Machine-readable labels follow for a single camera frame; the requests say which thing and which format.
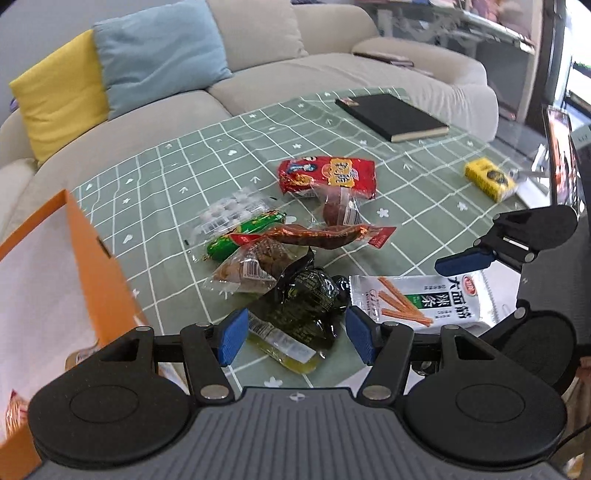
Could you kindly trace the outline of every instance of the cardboard box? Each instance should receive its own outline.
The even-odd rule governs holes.
[[[138,323],[144,317],[116,259],[63,190],[0,245],[0,432],[13,389],[30,400],[72,352]],[[0,445],[2,480],[39,463],[28,428]]]

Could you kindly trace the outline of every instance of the snack package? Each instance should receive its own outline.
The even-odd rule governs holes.
[[[480,317],[473,274],[458,277],[350,277],[351,303],[377,323],[401,322],[414,330],[443,325],[491,326]]]
[[[76,365],[83,362],[88,357],[90,357],[93,353],[98,352],[99,350],[100,350],[99,342],[96,342],[93,346],[91,346],[89,348],[82,348],[80,350],[76,350],[75,352],[72,352],[66,358],[65,371],[67,372],[70,368],[75,367]]]
[[[238,190],[185,223],[181,227],[183,243],[188,248],[207,243],[208,256],[224,261],[237,249],[224,235],[258,232],[270,223],[284,222],[285,213],[275,208],[275,202],[256,190]]]
[[[367,199],[374,198],[375,166],[361,158],[303,157],[284,160],[278,169],[279,187],[286,192],[314,196],[312,184],[348,187]]]
[[[27,411],[29,402],[12,390],[8,407],[4,415],[6,438],[13,435],[22,425],[27,422]]]
[[[273,290],[248,305],[249,340],[299,374],[314,371],[326,357],[349,304],[346,279],[329,277],[313,261],[309,250]]]
[[[307,252],[262,236],[241,246],[204,282],[210,290],[263,294],[272,289],[283,271]]]
[[[322,206],[314,211],[314,216],[318,219],[322,218],[326,225],[358,225],[363,223],[359,207],[364,196],[358,190],[316,184],[312,186],[312,190],[322,202]]]
[[[285,212],[270,210],[269,212],[258,215],[247,222],[241,223],[230,233],[226,233],[210,241],[206,247],[207,256],[213,260],[222,262],[238,249],[239,245],[231,238],[232,233],[261,232],[270,225],[285,222],[285,217]]]
[[[394,226],[376,227],[365,224],[337,225],[323,229],[309,229],[293,224],[273,225],[263,233],[254,233],[252,235],[232,233],[230,238],[238,245],[245,245],[264,235],[282,244],[305,245],[326,250],[334,250],[354,241],[366,241],[375,248],[382,248],[395,231],[396,227]]]
[[[495,202],[502,202],[517,191],[517,184],[488,158],[472,160],[464,167],[464,175]]]

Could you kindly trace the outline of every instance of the sofa cushion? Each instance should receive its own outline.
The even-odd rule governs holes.
[[[109,120],[232,76],[205,0],[184,0],[95,23]]]
[[[104,122],[63,148],[28,184],[2,235],[6,237],[61,189],[156,145],[230,118],[202,90],[181,93]]]
[[[18,199],[36,171],[33,158],[20,158],[0,168],[0,238]]]
[[[109,108],[92,30],[33,65],[10,88],[40,164],[107,120]]]
[[[495,93],[486,85],[447,85],[417,72],[351,54],[328,53],[261,65],[209,89],[232,115],[323,90],[394,86],[419,108],[490,141],[498,124]]]
[[[231,71],[308,55],[290,0],[207,0]]]

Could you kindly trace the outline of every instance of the red snack bag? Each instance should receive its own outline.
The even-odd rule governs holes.
[[[375,196],[375,166],[362,158],[303,157],[284,160],[279,165],[281,191],[296,192],[304,196],[313,194],[312,184],[348,187],[365,198]]]
[[[22,425],[27,422],[27,411],[29,402],[12,390],[10,401],[5,413],[6,437],[14,434]]]
[[[301,225],[278,223],[265,230],[264,233],[231,233],[230,238],[235,244],[244,245],[262,236],[267,236],[282,244],[304,245],[325,250],[334,250],[351,242],[363,240],[375,248],[382,248],[395,230],[394,226],[376,227],[373,225],[337,225],[316,230]]]

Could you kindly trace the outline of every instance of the green tablecloth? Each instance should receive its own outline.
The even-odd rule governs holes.
[[[445,137],[390,143],[337,107],[340,96],[390,92],[375,88],[321,92],[225,120],[122,161],[74,190],[80,207],[117,257],[129,287],[157,333],[223,319],[251,297],[200,288],[216,264],[194,261],[179,228],[241,187],[281,198],[281,160],[308,155],[374,160],[376,198],[361,207],[366,220],[400,228],[382,249],[349,245],[317,251],[330,274],[420,275],[434,273],[438,257],[459,252],[483,235],[491,217],[522,208],[515,198],[494,204],[463,176],[464,164],[488,157],[509,160],[488,144],[451,127]],[[314,199],[283,197],[285,208],[306,224]],[[245,344],[226,374],[245,385],[334,386],[363,367],[345,334],[329,358],[308,376],[296,375]]]

